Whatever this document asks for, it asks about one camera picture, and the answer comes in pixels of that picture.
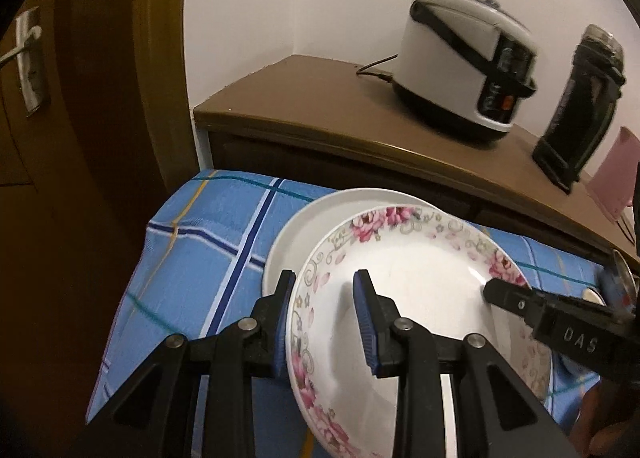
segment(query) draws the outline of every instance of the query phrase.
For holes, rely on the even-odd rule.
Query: blue cloth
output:
[[[332,191],[233,171],[203,171],[183,185],[148,223],[142,256],[111,327],[87,420],[167,335],[181,332],[195,339],[249,315],[280,229],[307,203]],[[590,261],[530,238],[477,227],[517,262],[535,288],[579,296],[595,284],[600,267]],[[597,376],[577,380],[558,356],[552,360],[545,405],[568,429]],[[254,425],[258,458],[297,458],[303,448],[306,456],[327,457],[308,440],[288,384],[254,379]],[[202,413],[192,456],[199,456],[201,438]]]

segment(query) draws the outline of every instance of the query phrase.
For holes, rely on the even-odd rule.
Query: pink container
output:
[[[636,186],[640,140],[625,126],[591,181],[587,192],[610,222],[620,218]]]

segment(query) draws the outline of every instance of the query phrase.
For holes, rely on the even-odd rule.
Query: metal bolt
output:
[[[253,317],[243,317],[238,321],[238,328],[244,330],[245,332],[250,332],[256,326],[258,326],[258,321]]]
[[[484,343],[486,342],[486,339],[479,333],[472,333],[469,337],[466,338],[466,340],[474,348],[482,348],[484,346]]]
[[[398,317],[398,319],[394,321],[394,326],[399,330],[406,332],[414,327],[414,322],[406,317]]]
[[[184,336],[179,333],[174,333],[164,340],[164,344],[169,348],[179,348],[184,344]]]

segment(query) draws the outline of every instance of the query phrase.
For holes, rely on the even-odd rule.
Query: plate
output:
[[[479,332],[503,353],[538,398],[545,398],[550,352],[522,319],[482,300],[492,277],[528,286],[495,242],[429,207],[394,205],[355,215],[310,253],[287,311],[286,354],[296,401],[318,441],[335,458],[389,458],[396,378],[377,379],[365,362],[352,279],[366,268],[380,295],[431,332],[461,339]],[[502,333],[506,349],[498,345]],[[443,380],[447,456],[456,453],[448,378]]]
[[[362,187],[327,194],[300,209],[282,228],[271,246],[262,273],[262,295],[273,294],[283,269],[290,268],[298,273],[318,240],[333,226],[361,211],[393,203],[433,207],[409,194]]]

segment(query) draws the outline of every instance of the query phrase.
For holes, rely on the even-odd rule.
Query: rice cooker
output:
[[[537,52],[529,30],[495,0],[414,0],[392,83],[429,123],[497,140],[536,91]]]

